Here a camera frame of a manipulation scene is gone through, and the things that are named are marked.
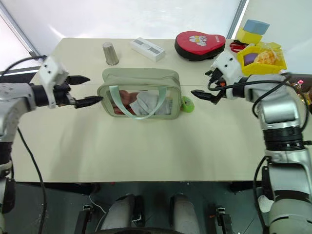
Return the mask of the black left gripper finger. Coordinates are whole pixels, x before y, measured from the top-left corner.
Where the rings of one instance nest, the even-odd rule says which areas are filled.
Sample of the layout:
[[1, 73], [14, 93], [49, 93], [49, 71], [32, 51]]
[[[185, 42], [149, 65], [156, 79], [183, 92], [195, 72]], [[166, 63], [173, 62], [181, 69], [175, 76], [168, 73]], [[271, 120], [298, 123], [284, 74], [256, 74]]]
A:
[[68, 76], [67, 77], [68, 85], [80, 85], [89, 81], [90, 79], [85, 76]]
[[83, 99], [75, 99], [75, 104], [74, 107], [76, 109], [79, 108], [84, 108], [84, 107], [88, 107], [88, 106], [92, 106], [98, 102], [101, 102], [103, 100], [103, 97], [100, 96], [89, 96], [89, 97], [85, 97]]

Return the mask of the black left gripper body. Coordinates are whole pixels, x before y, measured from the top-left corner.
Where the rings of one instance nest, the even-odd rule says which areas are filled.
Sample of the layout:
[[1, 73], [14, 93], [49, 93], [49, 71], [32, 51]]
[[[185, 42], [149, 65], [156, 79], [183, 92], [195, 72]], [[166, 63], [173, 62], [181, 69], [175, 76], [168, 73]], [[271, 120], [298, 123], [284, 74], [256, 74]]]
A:
[[70, 95], [71, 88], [67, 83], [55, 85], [53, 94], [57, 106], [75, 105], [76, 100]]

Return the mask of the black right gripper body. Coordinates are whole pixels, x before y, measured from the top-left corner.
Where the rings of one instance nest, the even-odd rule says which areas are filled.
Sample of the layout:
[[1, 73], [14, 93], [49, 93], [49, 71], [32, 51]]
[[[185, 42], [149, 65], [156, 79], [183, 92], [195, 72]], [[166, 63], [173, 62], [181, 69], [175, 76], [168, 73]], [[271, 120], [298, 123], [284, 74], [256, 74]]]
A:
[[208, 76], [208, 90], [209, 91], [218, 91], [217, 95], [215, 96], [214, 100], [209, 100], [209, 102], [213, 104], [218, 104], [218, 102], [222, 98], [227, 98], [226, 91], [227, 86], [232, 85], [233, 77], [231, 73], [222, 72], [219, 69], [214, 69], [212, 76]]

